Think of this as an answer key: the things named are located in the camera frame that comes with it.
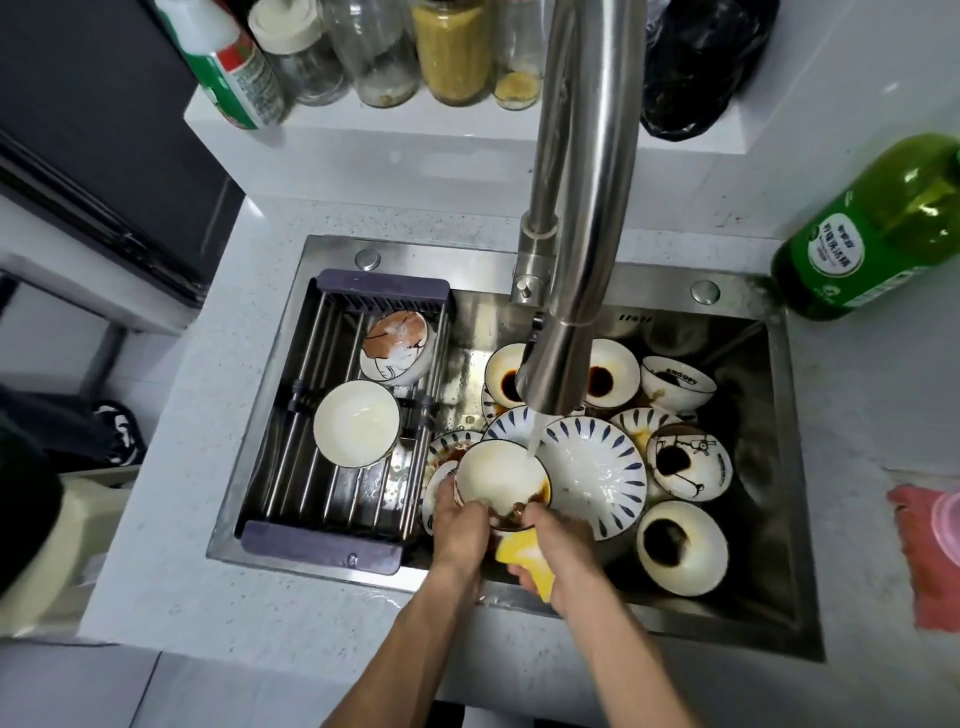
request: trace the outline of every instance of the snoopy bowl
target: snoopy bowl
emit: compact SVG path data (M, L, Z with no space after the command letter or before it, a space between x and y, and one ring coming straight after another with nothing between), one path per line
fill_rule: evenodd
M651 404L672 414L702 407L717 391L709 376L665 356L644 357L640 385Z
M467 450L457 469L455 495L463 505L487 503L490 523L499 531L522 531L527 503L550 505L552 489L546 468L526 448L506 440L484 440Z

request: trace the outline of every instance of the dish rack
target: dish rack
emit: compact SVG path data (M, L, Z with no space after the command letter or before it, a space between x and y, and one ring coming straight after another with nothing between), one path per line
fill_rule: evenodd
M455 316L450 285L328 269L311 286L299 326L305 344L295 343L288 355L286 383L254 466L251 487L261 488L262 498L257 513L241 519L240 542L262 556L392 574L417 527ZM308 310L318 295L316 310ZM416 384L388 387L400 404L400 436L391 453L366 468L335 466L314 442L314 413L326 393L363 376L359 358L367 332L400 310L417 311L436 331L433 360Z

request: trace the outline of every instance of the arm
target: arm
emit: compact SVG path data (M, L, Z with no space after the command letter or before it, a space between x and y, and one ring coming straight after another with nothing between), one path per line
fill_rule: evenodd
M487 509L476 502L459 508L452 479L445 481L434 513L433 566L324 728L423 725L457 621L477 596L489 538Z
M564 525L539 505L527 506L523 520L537 528L540 550L556 574L551 603L587 662L611 727L696 728L657 646L593 558L589 525ZM525 589L536 590L526 570L510 571Z

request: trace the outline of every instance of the bowl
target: bowl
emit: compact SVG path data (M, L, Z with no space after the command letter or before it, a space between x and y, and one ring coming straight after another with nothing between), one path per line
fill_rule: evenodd
M366 468L386 457L400 432L400 407L389 390L356 379L335 387L317 407L313 437L341 468Z
M622 407L640 386L640 365L633 353L612 339L594 339L586 402L598 409Z
M490 525L499 531L522 531L527 503L550 505L552 490L546 468L516 443L485 440L467 450L457 469L455 495L463 505L487 503Z
M672 414L702 407L717 391L709 376L665 356L644 357L640 385L651 404Z
M723 495L733 480L733 463L723 444L692 425L667 425L647 443L647 465L671 496L705 502Z
M377 321L360 349L360 371L387 387L416 384L430 369L437 333L416 311L396 311Z
M679 596L716 589L730 560L727 539L716 521L681 500L659 503L643 515L636 553L650 578Z
M510 409L523 404L519 392L516 390L516 371L523 361L523 350L526 344L508 344L500 347L487 362L484 371L484 383L490 396L501 407Z

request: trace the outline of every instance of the white countertop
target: white countertop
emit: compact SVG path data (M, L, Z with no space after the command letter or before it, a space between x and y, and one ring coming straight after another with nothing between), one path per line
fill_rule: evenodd
M247 201L132 493L82 634L352 682L409 595L205 558L308 234L515 250L517 221L289 199ZM625 231L618 258L766 272L776 241ZM711 725L934 726L960 715L960 637L918 632L855 357L855 324L789 322L828 655L660 640ZM564 623L478 607L442 695L602 724Z

